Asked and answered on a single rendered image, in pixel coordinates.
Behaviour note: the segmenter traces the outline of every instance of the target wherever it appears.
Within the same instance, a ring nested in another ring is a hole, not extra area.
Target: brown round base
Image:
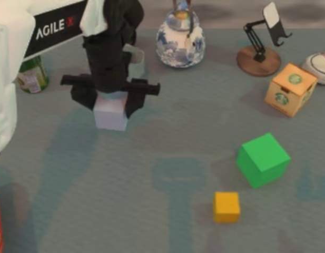
[[[265,77],[274,74],[280,68],[280,56],[271,48],[265,47],[265,60],[263,62],[254,60],[255,55],[256,51],[253,46],[246,46],[237,54],[237,64],[247,74]]]

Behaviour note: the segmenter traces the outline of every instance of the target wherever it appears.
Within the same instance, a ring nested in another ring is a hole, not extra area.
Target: green can
[[[27,93],[39,93],[46,89],[49,78],[40,56],[22,63],[16,82]]]

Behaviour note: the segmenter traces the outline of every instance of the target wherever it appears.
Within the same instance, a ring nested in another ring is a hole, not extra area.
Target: green cube
[[[237,166],[249,184],[258,188],[280,178],[290,161],[278,141],[267,133],[241,146]]]

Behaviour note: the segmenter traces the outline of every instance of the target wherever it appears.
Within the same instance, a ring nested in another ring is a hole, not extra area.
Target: yellow cube
[[[314,75],[289,63],[270,82],[265,103],[294,117],[309,100],[317,82]]]
[[[241,214],[238,192],[216,192],[213,209],[215,222],[237,222]]]

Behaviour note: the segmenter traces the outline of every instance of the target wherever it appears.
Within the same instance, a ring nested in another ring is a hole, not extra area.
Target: porcelain jar
[[[156,53],[166,65],[187,68],[200,63],[205,52],[205,38],[199,18],[187,1],[171,10],[156,35]]]

